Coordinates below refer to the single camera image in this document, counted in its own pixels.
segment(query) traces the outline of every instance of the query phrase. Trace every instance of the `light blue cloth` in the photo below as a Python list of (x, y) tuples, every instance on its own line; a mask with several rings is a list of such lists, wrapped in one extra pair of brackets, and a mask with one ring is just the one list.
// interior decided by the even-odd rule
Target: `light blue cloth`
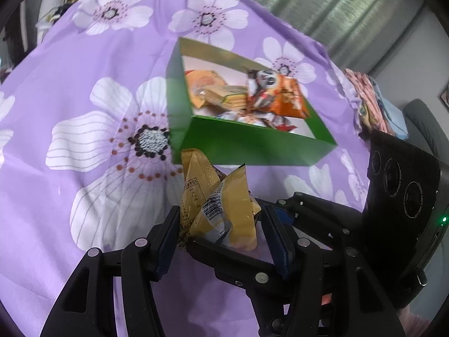
[(409, 132), (407, 130), (406, 121), (404, 120), (402, 111), (400, 111), (391, 102), (383, 97), (382, 93), (380, 92), (379, 85), (376, 81), (374, 81), (372, 77), (370, 77), (370, 80), (373, 84), (377, 103), (382, 111), (383, 118), (390, 125), (397, 138), (403, 140), (407, 139), (409, 137)]

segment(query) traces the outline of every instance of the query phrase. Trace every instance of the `open box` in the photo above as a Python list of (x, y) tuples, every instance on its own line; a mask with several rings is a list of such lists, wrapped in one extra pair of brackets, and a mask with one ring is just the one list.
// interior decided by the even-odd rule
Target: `open box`
[(185, 71), (216, 71), (230, 85), (246, 84), (246, 69), (268, 68), (230, 51), (179, 38), (167, 67), (167, 111), (174, 163), (180, 151), (198, 148), (213, 164), (310, 166), (335, 146), (328, 129), (305, 100), (307, 119), (292, 119), (297, 128), (284, 132), (215, 118), (210, 107), (196, 109), (189, 99)]

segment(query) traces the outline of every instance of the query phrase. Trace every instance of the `flower center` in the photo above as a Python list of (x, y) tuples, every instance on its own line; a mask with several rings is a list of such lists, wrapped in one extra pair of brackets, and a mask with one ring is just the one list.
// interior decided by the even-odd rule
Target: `flower center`
[(102, 14), (102, 17), (107, 20), (114, 19), (116, 16), (119, 16), (119, 13), (115, 7), (108, 7)]
[(212, 26), (213, 22), (216, 20), (215, 14), (213, 12), (204, 12), (201, 14), (201, 26)]
[(144, 124), (134, 137), (128, 138), (128, 142), (135, 145), (136, 156), (144, 154), (146, 157), (154, 158), (158, 154), (161, 160), (165, 161), (166, 156), (163, 153), (168, 148), (169, 135), (167, 128), (149, 128)]
[(288, 65), (281, 65), (281, 67), (279, 67), (279, 73), (284, 76), (288, 76), (289, 74), (291, 74), (291, 71)]

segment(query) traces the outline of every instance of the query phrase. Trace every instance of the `floral tablecloth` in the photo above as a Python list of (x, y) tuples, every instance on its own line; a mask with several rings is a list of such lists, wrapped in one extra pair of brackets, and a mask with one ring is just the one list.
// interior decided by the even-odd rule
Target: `floral tablecloth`
[[(250, 0), (80, 0), (0, 87), (0, 300), (26, 336), (40, 334), (87, 249), (122, 248), (179, 203), (165, 97), (179, 36), (296, 77), (338, 143), (310, 168), (249, 166), (255, 196), (299, 190), (363, 208), (358, 99), (321, 44)], [(185, 252), (154, 295), (168, 337), (257, 336), (244, 290)]]

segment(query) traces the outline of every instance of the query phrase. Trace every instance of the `green box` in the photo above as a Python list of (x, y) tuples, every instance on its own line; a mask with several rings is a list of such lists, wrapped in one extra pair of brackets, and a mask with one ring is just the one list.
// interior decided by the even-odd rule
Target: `green box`
[(194, 115), (182, 56), (199, 58), (240, 72), (246, 72), (247, 68), (268, 69), (235, 53), (179, 38), (167, 67), (167, 110), (173, 163), (180, 163), (182, 149), (198, 148), (212, 164), (310, 166), (336, 146), (334, 138), (307, 100), (310, 118), (305, 121), (315, 138)]

